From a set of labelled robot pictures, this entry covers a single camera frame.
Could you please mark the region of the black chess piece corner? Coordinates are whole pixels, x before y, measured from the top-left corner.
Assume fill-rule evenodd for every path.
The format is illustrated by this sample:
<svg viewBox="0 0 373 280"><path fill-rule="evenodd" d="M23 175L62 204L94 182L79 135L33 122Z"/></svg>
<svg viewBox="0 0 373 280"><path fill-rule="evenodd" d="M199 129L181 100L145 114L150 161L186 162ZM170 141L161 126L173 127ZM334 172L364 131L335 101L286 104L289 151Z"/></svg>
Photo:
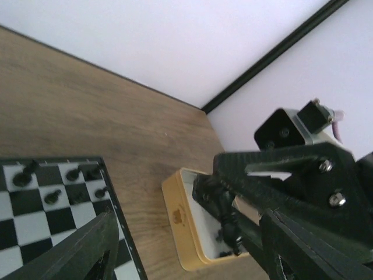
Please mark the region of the black chess piece corner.
<svg viewBox="0 0 373 280"><path fill-rule="evenodd" d="M101 177L101 166L98 164L86 172L88 180L98 180Z"/></svg>

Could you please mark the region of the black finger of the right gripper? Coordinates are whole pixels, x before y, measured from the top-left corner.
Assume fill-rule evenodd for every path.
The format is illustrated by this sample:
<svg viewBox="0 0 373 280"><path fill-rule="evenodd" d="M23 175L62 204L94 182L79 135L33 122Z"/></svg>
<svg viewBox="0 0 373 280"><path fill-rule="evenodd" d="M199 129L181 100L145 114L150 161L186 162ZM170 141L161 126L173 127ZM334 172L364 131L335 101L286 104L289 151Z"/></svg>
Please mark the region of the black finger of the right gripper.
<svg viewBox="0 0 373 280"><path fill-rule="evenodd" d="M327 227L329 210L317 170L329 158L328 148L279 148L256 152L225 152L213 159L212 174L193 182L193 196L203 205L201 179L213 176L233 195L260 211L279 210L299 221Z"/></svg>

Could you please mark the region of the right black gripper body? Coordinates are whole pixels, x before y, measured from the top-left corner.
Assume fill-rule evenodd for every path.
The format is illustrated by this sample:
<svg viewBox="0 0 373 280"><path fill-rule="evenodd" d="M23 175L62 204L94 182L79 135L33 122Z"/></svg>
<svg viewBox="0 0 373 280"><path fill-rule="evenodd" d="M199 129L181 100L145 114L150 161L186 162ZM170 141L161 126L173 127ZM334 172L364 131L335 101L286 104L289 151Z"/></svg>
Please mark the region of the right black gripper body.
<svg viewBox="0 0 373 280"><path fill-rule="evenodd" d="M279 150L300 210L297 222L361 263L372 262L372 154L359 160L331 143Z"/></svg>

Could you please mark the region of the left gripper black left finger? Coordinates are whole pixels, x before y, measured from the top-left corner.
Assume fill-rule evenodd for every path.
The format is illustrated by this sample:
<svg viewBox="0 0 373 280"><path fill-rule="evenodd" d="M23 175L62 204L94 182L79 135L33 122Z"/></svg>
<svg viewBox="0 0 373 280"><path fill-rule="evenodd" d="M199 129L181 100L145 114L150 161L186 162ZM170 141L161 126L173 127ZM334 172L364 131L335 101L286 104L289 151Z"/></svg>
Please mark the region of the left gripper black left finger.
<svg viewBox="0 0 373 280"><path fill-rule="evenodd" d="M115 213L104 212L4 279L112 279L118 245Z"/></svg>

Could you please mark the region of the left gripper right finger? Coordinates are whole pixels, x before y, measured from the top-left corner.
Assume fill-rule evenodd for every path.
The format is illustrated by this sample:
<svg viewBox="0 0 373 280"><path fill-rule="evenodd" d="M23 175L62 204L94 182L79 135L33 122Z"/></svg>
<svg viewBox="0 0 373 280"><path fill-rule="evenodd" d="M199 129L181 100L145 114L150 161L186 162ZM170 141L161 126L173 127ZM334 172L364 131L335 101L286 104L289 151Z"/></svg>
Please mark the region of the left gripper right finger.
<svg viewBox="0 0 373 280"><path fill-rule="evenodd" d="M372 270L335 250L279 211L261 218L262 245L270 279L286 279L284 261L298 279L372 279Z"/></svg>

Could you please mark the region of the black chess pawn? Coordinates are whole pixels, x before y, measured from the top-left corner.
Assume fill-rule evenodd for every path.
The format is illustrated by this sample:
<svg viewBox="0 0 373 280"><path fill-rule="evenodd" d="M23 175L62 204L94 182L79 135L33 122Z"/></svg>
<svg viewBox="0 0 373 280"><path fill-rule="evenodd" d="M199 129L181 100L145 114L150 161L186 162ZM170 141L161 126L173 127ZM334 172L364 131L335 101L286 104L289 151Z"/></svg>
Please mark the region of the black chess pawn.
<svg viewBox="0 0 373 280"><path fill-rule="evenodd" d="M109 192L108 192L108 188L107 188L107 187L104 187L104 188L99 188L99 189L97 189L97 190L94 192L94 196L95 196L98 200L108 199L108 198L110 197Z"/></svg>
<svg viewBox="0 0 373 280"><path fill-rule="evenodd" d="M48 205L56 204L59 200L59 196L60 196L61 192L62 192L61 190L55 190L53 192L48 193L44 197L44 202Z"/></svg>
<svg viewBox="0 0 373 280"><path fill-rule="evenodd" d="M89 196L85 192L77 192L72 198L72 204L77 205L89 200Z"/></svg>

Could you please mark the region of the tall black chess piece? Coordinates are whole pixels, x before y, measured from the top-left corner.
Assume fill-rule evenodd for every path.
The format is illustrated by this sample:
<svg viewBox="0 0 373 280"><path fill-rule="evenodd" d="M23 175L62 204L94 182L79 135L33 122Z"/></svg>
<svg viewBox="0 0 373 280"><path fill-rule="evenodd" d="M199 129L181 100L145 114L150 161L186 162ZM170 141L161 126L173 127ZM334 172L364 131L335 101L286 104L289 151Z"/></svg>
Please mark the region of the tall black chess piece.
<svg viewBox="0 0 373 280"><path fill-rule="evenodd" d="M232 254L235 256L241 255L241 230L238 227L237 218L232 207L235 195L223 187L213 176L206 176L201 179L199 188L203 200L214 205L219 214L220 229L216 240L225 242L232 249Z"/></svg>

